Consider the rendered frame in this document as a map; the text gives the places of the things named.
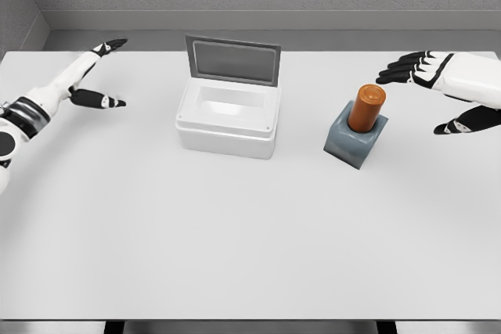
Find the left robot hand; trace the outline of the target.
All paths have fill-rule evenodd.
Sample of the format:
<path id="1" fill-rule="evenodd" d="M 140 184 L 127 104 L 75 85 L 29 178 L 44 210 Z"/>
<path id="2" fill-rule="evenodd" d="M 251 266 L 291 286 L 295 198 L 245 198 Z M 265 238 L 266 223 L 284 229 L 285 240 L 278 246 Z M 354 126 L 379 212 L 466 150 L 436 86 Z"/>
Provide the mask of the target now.
<path id="1" fill-rule="evenodd" d="M 66 99 L 69 99 L 76 106 L 93 109 L 125 107 L 126 102 L 124 100 L 114 99 L 100 92 L 79 88 L 79 85 L 101 58 L 118 50 L 127 41 L 127 38 L 105 41 L 82 53 L 47 86 L 50 101 L 46 102 L 44 107 L 48 109 L 49 105 L 51 105 L 55 113 L 59 104 Z"/>

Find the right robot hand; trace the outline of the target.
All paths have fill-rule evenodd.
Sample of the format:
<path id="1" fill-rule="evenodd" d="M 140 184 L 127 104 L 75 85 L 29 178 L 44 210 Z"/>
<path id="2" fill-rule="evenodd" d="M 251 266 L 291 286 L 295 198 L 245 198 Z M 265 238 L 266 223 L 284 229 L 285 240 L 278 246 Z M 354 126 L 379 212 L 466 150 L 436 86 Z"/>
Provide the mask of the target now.
<path id="1" fill-rule="evenodd" d="M 377 84 L 417 84 L 477 106 L 434 129 L 466 134 L 501 126 L 501 61 L 469 52 L 412 52 L 379 72 Z"/>

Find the orange-brown cylinder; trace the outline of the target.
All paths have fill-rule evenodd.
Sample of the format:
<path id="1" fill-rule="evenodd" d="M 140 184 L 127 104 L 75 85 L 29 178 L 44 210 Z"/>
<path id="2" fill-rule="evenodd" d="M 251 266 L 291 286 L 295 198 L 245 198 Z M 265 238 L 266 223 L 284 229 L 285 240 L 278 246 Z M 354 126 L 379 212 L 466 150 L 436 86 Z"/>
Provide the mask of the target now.
<path id="1" fill-rule="evenodd" d="M 363 85 L 352 105 L 348 116 L 348 126 L 358 133 L 371 131 L 386 98 L 386 92 L 382 87 L 375 84 Z"/>

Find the blue-grey square holder block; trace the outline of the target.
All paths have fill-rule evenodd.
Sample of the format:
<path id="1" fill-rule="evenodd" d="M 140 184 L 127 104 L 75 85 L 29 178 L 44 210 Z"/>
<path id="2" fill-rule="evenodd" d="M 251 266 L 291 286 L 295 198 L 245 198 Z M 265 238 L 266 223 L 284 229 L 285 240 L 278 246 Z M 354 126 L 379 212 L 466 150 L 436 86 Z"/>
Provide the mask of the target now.
<path id="1" fill-rule="evenodd" d="M 323 150 L 359 170 L 380 137 L 388 118 L 379 115 L 369 132 L 353 131 L 348 125 L 353 104 L 353 101 L 349 101 L 330 126 Z"/>

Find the grey hinged box lid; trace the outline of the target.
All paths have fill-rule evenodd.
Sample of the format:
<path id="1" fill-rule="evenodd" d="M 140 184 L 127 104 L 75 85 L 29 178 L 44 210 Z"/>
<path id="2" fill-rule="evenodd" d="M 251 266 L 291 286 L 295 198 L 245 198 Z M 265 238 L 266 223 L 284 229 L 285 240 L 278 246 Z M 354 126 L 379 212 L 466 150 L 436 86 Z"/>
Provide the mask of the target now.
<path id="1" fill-rule="evenodd" d="M 275 88 L 279 85 L 279 45 L 188 34 L 185 40 L 192 77 Z"/>

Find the white open storage box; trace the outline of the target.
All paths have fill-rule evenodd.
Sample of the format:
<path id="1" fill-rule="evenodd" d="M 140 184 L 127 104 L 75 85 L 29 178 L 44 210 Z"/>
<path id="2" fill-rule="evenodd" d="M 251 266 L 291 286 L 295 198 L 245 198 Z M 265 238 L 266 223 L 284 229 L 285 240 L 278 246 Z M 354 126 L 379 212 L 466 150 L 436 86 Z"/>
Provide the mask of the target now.
<path id="1" fill-rule="evenodd" d="M 186 149 L 262 160 L 276 144 L 281 89 L 191 77 L 175 118 Z"/>

